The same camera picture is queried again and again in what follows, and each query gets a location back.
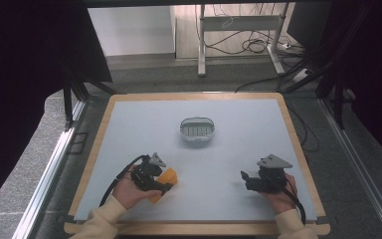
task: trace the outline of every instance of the hand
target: hand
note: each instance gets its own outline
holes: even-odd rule
[[[286,178],[288,180],[288,183],[286,185],[286,190],[292,193],[294,196],[296,196],[297,189],[295,186],[294,177],[286,173]],[[259,193],[266,196],[266,198],[271,203],[271,206],[276,214],[281,214],[283,212],[286,212],[288,210],[295,208],[295,204],[293,203],[293,201],[282,191],[278,193],[265,193],[265,192],[259,192]]]
[[[113,189],[112,195],[117,201],[125,208],[129,209],[137,204],[141,199],[159,196],[162,194],[160,190],[141,191],[138,189],[131,179],[131,171],[136,168],[133,165],[123,178],[116,184]]]

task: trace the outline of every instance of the beige sleeve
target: beige sleeve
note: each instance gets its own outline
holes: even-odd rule
[[[89,220],[83,225],[82,230],[72,239],[79,238],[114,238],[117,234],[115,226],[117,220],[126,212],[126,209],[110,195],[106,203],[90,212]]]
[[[311,228],[305,227],[299,219],[296,209],[276,216],[281,235],[279,239],[314,239],[318,238]]]

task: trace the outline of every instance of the white wall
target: white wall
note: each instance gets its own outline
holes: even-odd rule
[[[171,11],[169,6],[92,8],[89,14],[104,55],[120,56],[173,53]]]

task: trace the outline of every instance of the orange object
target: orange object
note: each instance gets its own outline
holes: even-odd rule
[[[176,176],[175,170],[173,170],[171,167],[166,169],[159,177],[157,177],[156,181],[166,184],[166,183],[172,183],[175,185],[178,183],[178,177]],[[156,203],[162,196],[154,196],[148,198],[153,204]]]

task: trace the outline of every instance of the desk frame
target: desk frame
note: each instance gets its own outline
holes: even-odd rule
[[[287,105],[282,95],[277,93],[184,93],[184,94],[131,94],[112,96],[107,104],[103,119],[95,137],[95,143],[92,147],[86,168],[84,170],[76,196],[73,200],[69,215],[74,216],[80,205],[80,201],[86,191],[88,182],[91,178],[97,155],[104,138],[107,125],[110,120],[111,112],[116,102],[134,102],[134,101],[193,101],[193,100],[261,100],[275,99],[278,101],[282,115],[284,117],[286,128],[290,136],[298,163],[301,167],[302,175],[305,178],[308,191],[310,192],[314,210],[317,218],[324,218],[325,211],[321,204],[314,181],[300,147],[296,136],[290,115],[287,111]],[[275,221],[260,223],[148,223],[134,222],[118,224],[118,233],[121,235],[272,235],[279,234]],[[308,227],[314,229],[318,235],[325,235],[330,232],[330,225],[307,223]],[[65,231],[67,233],[76,233],[81,230],[80,223],[66,223]]]

